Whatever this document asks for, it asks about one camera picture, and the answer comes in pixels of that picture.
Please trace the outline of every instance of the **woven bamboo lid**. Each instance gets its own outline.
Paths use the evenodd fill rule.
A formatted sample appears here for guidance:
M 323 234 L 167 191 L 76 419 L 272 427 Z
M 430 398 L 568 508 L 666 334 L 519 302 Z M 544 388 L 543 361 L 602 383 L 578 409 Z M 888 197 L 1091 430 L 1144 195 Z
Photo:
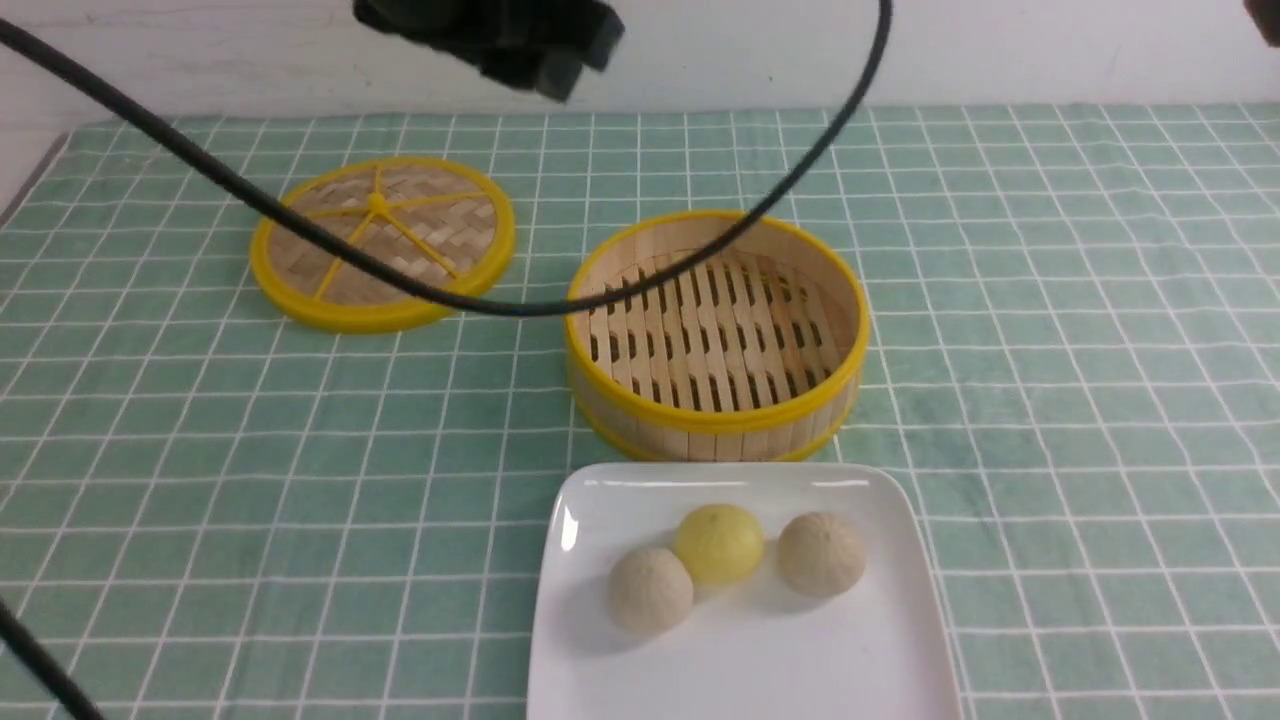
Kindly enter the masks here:
M 392 158 L 320 176 L 284 204 L 401 273 L 463 295 L 488 291 L 515 250 L 511 201 L 483 174 Z M 448 310 L 410 297 L 264 219 L 251 266 L 287 315 L 333 332 L 394 332 Z

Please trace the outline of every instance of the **white plate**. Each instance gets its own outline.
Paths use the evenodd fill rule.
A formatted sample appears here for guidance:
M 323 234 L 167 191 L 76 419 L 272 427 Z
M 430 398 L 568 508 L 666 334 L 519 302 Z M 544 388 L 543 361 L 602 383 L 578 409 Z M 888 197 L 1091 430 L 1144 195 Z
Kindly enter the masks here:
M 732 502 L 769 537 L 813 510 L 846 515 L 867 573 L 827 603 L 792 593 L 772 552 L 748 583 L 636 643 L 608 618 L 605 578 L 627 551 L 669 543 L 699 505 Z M 609 464 L 561 488 L 547 536 L 529 720 L 959 720 L 937 594 L 906 497 L 854 465 Z

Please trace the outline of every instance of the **green tablecloth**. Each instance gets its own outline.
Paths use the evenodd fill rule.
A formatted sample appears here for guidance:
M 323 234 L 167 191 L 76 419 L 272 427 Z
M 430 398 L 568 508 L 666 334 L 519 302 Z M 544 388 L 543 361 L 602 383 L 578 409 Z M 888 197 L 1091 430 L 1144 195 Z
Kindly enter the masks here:
M 180 124 L 273 192 L 486 170 L 495 295 L 534 300 L 622 225 L 756 197 L 824 118 Z M 984 106 L 863 113 L 774 213 L 867 283 L 822 459 L 911 497 L 970 719 L 1280 716 L 1277 209 L 1280 108 Z M 616 459 L 561 325 L 311 332 L 248 277 L 255 223 L 104 124 L 0 232 L 0 593 L 116 717 L 522 717 L 550 502 Z M 0 720 L 49 707 L 0 657 Z

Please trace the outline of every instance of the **black cord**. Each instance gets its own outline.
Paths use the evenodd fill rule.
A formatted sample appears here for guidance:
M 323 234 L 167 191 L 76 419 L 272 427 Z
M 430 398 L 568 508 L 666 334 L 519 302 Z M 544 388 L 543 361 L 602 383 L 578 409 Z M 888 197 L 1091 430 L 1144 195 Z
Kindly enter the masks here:
M 76 720 L 106 720 L 93 701 L 76 684 L 58 661 L 49 655 L 40 642 L 14 618 L 9 606 L 0 600 L 0 638 L 13 651 L 14 657 L 45 685 L 67 714 Z
M 177 155 L 178 159 L 191 165 L 197 173 L 205 176 L 236 199 L 241 200 L 253 210 L 257 210 L 264 217 L 274 220 L 325 252 L 342 259 L 343 261 L 383 281 L 384 283 L 411 296 L 435 302 L 436 305 L 444 305 L 445 307 L 452 307 L 454 310 L 470 310 L 474 313 L 502 315 L 508 318 L 540 318 L 585 313 L 653 290 L 659 284 L 675 279 L 677 275 L 692 269 L 695 265 L 699 265 L 717 252 L 724 250 L 730 246 L 730 243 L 741 237 L 748 228 L 772 210 L 773 206 L 777 205 L 777 202 L 782 200 L 782 197 L 786 196 L 786 193 L 790 192 L 797 182 L 800 182 L 800 178 L 804 177 L 804 174 L 808 173 L 809 169 L 813 168 L 813 165 L 822 158 L 822 154 L 827 151 L 832 141 L 836 140 L 836 136 L 840 135 L 840 131 L 844 129 L 849 119 L 852 118 L 858 106 L 861 104 L 863 97 L 865 97 L 867 91 L 870 88 L 876 72 L 879 69 L 881 60 L 884 58 L 884 49 L 888 44 L 890 23 L 893 14 L 892 0 L 878 1 L 879 18 L 876 23 L 876 35 L 872 40 L 870 53 L 867 56 L 867 65 L 863 68 L 863 73 L 858 78 L 858 85 L 854 86 L 849 99 L 840 108 L 840 110 L 836 111 L 831 120 L 831 126 L 828 126 L 822 135 L 818 136 L 813 147 L 810 147 L 800 158 L 800 160 L 796 161 L 791 172 L 778 181 L 778 184 L 776 184 L 773 190 L 760 199 L 760 201 L 751 208 L 750 211 L 737 219 L 723 233 L 721 233 L 719 237 L 708 242 L 696 252 L 690 254 L 684 260 L 680 260 L 635 284 L 602 292 L 600 295 L 590 297 L 580 297 L 577 300 L 534 302 L 527 305 L 457 295 L 408 278 L 366 252 L 352 247 L 333 233 L 316 225 L 293 210 L 289 210 L 276 201 L 275 197 L 271 197 L 262 190 L 236 174 L 234 170 L 224 165 L 209 152 L 205 152 L 198 145 L 175 131 L 157 115 L 137 104 L 129 96 L 124 95 L 76 60 L 72 60 L 36 36 L 5 19 L 0 19 L 0 44 L 4 44 L 14 53 L 18 53 L 23 58 L 64 79 L 84 95 L 88 95 L 108 110 L 111 110 L 123 118 L 124 122 L 138 128 L 150 136 L 151 140 L 155 140 L 166 150 Z M 826 72 L 827 68 L 814 68 L 814 70 Z

